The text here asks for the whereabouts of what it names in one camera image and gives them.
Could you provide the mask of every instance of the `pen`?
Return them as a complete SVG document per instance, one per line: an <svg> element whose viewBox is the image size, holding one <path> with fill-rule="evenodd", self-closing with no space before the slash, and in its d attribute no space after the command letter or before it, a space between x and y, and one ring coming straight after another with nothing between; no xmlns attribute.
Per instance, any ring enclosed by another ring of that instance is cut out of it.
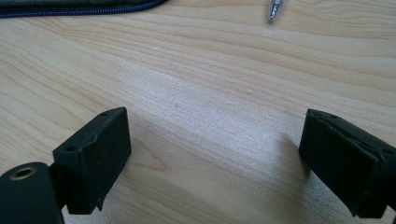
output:
<svg viewBox="0 0 396 224"><path fill-rule="evenodd" d="M286 4L287 0L271 0L270 6L268 7L268 20L274 21L280 13L283 5Z"/></svg>

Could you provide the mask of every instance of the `light wood surface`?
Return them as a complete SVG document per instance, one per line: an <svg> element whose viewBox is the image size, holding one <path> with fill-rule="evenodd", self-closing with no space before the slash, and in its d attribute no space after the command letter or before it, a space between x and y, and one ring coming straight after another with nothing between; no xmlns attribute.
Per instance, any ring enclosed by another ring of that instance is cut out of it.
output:
<svg viewBox="0 0 396 224"><path fill-rule="evenodd" d="M133 153L102 212L66 223L391 223L307 174L307 108L396 146L394 0L170 0L0 20L0 173L126 106Z"/></svg>

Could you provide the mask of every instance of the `zipper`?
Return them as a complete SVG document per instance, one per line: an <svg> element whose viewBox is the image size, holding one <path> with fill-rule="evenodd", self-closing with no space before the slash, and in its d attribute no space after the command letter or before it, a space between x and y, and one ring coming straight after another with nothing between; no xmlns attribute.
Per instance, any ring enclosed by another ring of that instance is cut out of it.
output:
<svg viewBox="0 0 396 224"><path fill-rule="evenodd" d="M116 14L135 12L158 6L166 0L153 0L147 3L125 7L103 7L82 9L43 9L43 10L21 10L0 12L0 19L17 17L40 17L40 16L88 16L102 14Z"/></svg>

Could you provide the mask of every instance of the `black plastic part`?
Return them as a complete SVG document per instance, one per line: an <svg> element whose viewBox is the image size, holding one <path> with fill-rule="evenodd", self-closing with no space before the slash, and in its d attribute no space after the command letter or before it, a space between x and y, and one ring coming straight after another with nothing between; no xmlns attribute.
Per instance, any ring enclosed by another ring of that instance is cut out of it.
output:
<svg viewBox="0 0 396 224"><path fill-rule="evenodd" d="M300 156L353 216L396 208L396 148L322 111L308 109Z"/></svg>
<svg viewBox="0 0 396 224"><path fill-rule="evenodd" d="M131 155L125 107L108 110L53 150L54 169L67 181L70 214L91 214L103 201Z"/></svg>
<svg viewBox="0 0 396 224"><path fill-rule="evenodd" d="M31 162L0 177L0 223L64 223L48 166Z"/></svg>

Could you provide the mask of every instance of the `screw hole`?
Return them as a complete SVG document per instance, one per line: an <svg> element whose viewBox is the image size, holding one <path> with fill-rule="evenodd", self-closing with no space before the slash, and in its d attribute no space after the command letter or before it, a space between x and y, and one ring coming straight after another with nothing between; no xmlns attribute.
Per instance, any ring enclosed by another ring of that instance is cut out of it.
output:
<svg viewBox="0 0 396 224"><path fill-rule="evenodd" d="M76 151L77 147L67 147L66 151L72 152L72 151Z"/></svg>
<svg viewBox="0 0 396 224"><path fill-rule="evenodd" d="M11 180L22 180L24 178L27 178L35 173L37 169L35 167L26 167L26 168L21 168L19 171L16 171L12 176L10 177Z"/></svg>
<svg viewBox="0 0 396 224"><path fill-rule="evenodd" d="M383 149L383 151L384 151L386 154L390 155L390 156L393 156L393 155L395 154L392 150L389 150L389 149Z"/></svg>

